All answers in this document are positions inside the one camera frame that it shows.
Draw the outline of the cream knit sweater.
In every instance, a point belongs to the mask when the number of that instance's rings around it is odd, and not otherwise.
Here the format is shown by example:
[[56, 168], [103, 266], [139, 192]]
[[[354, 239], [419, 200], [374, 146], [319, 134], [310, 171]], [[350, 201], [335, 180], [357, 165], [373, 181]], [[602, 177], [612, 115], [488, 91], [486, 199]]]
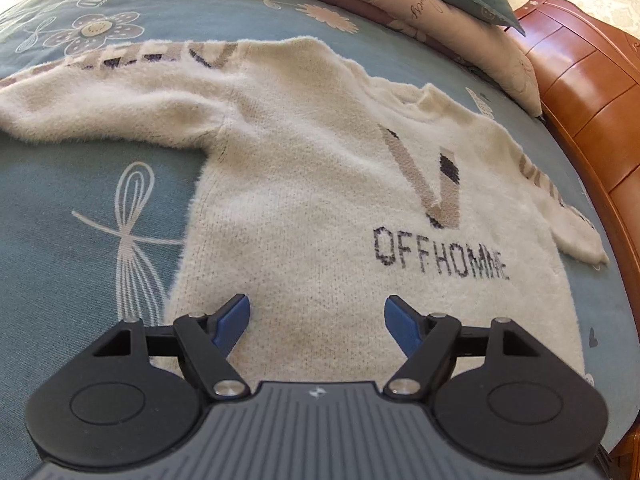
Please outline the cream knit sweater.
[[390, 295], [512, 318], [585, 368], [562, 257], [605, 263], [600, 234], [503, 126], [432, 84], [370, 76], [310, 37], [150, 41], [4, 78], [1, 128], [205, 153], [165, 318], [249, 296], [232, 354], [249, 382], [385, 382]]

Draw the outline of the blue floral bed sheet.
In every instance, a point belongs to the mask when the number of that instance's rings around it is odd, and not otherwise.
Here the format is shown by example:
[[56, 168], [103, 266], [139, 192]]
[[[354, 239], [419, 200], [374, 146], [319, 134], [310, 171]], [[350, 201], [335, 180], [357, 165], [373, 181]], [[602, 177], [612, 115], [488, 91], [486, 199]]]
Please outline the blue floral bed sheet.
[[[1, 82], [92, 51], [168, 42], [310, 37], [370, 76], [432, 84], [503, 126], [600, 234], [608, 257], [562, 263], [585, 368], [608, 406], [612, 448], [639, 413], [639, 343], [620, 270], [576, 171], [538, 119], [502, 91], [400, 32], [318, 0], [16, 0], [1, 17]], [[198, 148], [122, 139], [24, 141], [1, 128], [1, 474], [40, 459], [25, 426], [28, 398], [122, 320], [169, 325], [196, 185]]]

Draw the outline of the cream floral pillow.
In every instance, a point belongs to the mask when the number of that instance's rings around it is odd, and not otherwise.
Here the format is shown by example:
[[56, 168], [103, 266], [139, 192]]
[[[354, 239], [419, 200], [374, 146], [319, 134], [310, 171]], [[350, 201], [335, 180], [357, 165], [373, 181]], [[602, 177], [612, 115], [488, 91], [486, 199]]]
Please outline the cream floral pillow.
[[490, 77], [523, 110], [542, 114], [533, 65], [511, 37], [444, 0], [361, 0], [390, 16], [390, 28], [439, 44]]

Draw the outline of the orange wooden headboard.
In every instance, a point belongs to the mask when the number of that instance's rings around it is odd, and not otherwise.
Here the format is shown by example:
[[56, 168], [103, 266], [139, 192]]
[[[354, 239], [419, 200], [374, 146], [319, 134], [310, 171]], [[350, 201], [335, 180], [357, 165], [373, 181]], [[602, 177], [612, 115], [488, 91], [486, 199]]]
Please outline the orange wooden headboard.
[[639, 311], [639, 40], [567, 0], [528, 0], [512, 38], [532, 62], [544, 116], [584, 179]]

